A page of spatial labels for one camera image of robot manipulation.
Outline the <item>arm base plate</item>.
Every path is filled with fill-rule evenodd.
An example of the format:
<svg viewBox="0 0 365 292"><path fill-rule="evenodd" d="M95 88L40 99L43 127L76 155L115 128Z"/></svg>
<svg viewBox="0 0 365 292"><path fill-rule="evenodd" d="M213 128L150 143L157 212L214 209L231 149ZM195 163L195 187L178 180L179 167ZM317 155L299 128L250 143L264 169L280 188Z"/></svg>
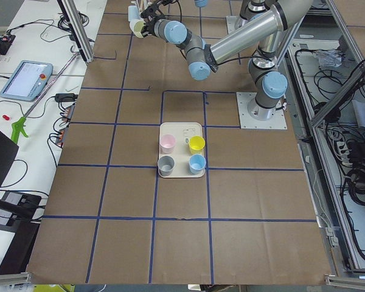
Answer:
<svg viewBox="0 0 365 292"><path fill-rule="evenodd" d="M236 92L240 128L243 130L286 130L285 113L280 101L272 109L256 103L255 92Z"/></svg>
<svg viewBox="0 0 365 292"><path fill-rule="evenodd" d="M232 33L239 27L243 25L244 19L239 16L227 16L226 17L226 26L228 33Z"/></svg>

